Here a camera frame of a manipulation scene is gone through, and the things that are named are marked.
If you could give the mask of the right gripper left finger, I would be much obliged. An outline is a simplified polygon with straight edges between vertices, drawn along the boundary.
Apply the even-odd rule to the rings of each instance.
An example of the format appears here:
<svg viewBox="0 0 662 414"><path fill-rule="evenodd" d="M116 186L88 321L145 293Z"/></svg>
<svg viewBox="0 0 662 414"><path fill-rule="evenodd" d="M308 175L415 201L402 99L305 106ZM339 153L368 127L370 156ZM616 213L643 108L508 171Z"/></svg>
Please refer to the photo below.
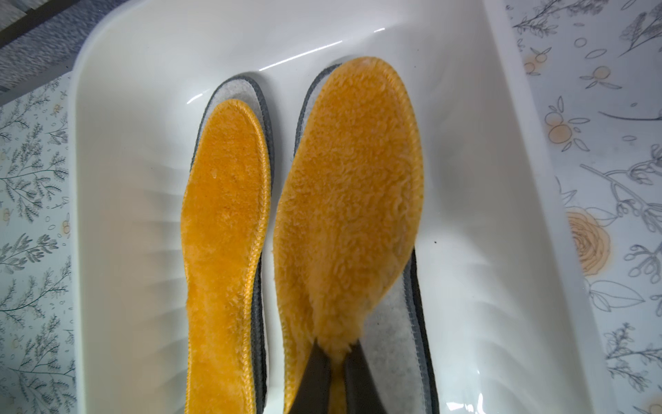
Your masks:
<svg viewBox="0 0 662 414"><path fill-rule="evenodd" d="M289 414L328 414L331 361L314 342Z"/></svg>

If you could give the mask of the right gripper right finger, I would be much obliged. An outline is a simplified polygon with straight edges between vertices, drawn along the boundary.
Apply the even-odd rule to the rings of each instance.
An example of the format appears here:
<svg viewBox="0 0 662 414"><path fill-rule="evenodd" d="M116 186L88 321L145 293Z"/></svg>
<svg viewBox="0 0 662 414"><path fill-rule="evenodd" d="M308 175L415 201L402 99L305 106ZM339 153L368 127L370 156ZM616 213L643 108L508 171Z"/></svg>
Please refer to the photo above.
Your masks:
<svg viewBox="0 0 662 414"><path fill-rule="evenodd" d="M386 414L361 343L344 360L347 414Z"/></svg>

